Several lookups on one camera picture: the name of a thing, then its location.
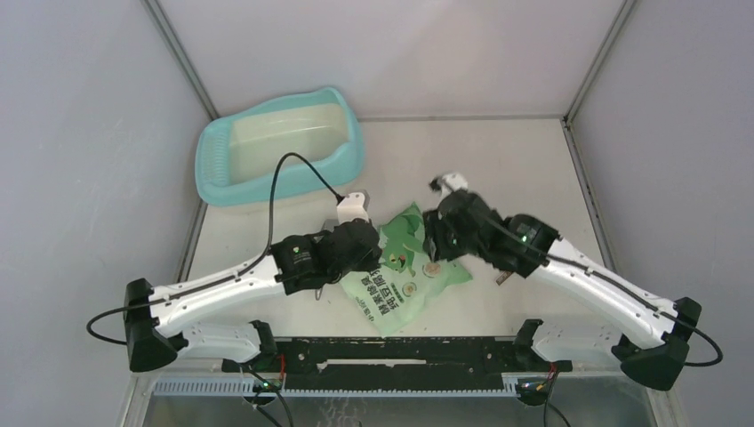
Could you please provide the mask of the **green cat litter bag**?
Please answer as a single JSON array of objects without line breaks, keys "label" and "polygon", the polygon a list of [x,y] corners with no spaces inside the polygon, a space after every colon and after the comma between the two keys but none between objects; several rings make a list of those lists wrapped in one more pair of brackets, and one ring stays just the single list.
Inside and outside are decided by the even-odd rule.
[{"label": "green cat litter bag", "polygon": [[472,280],[459,262],[434,262],[426,254],[425,225],[417,204],[383,223],[378,233],[378,268],[351,272],[340,285],[381,336],[410,324],[447,287]]}]

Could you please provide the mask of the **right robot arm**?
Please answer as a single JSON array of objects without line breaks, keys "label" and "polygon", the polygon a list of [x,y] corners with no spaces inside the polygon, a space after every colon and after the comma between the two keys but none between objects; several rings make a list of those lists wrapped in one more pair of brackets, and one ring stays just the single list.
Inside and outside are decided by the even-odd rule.
[{"label": "right robot arm", "polygon": [[610,350],[629,379],[668,391],[690,367],[689,340],[702,306],[690,297],[651,294],[593,262],[558,230],[529,214],[501,217],[476,193],[458,189],[423,212],[423,247],[430,259],[464,255],[500,271],[561,289],[620,332]]}]

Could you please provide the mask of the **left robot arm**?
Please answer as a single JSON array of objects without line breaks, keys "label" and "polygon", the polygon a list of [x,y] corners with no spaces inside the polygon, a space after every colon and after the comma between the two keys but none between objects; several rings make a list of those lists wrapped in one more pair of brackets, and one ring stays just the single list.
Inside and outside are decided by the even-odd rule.
[{"label": "left robot arm", "polygon": [[267,323],[227,326],[206,320],[247,303],[320,289],[350,272],[375,270],[379,242],[370,222],[355,219],[332,230],[291,235],[257,259],[189,282],[130,282],[124,296],[130,370],[149,372],[184,358],[229,359],[258,371],[272,368],[278,348]]}]

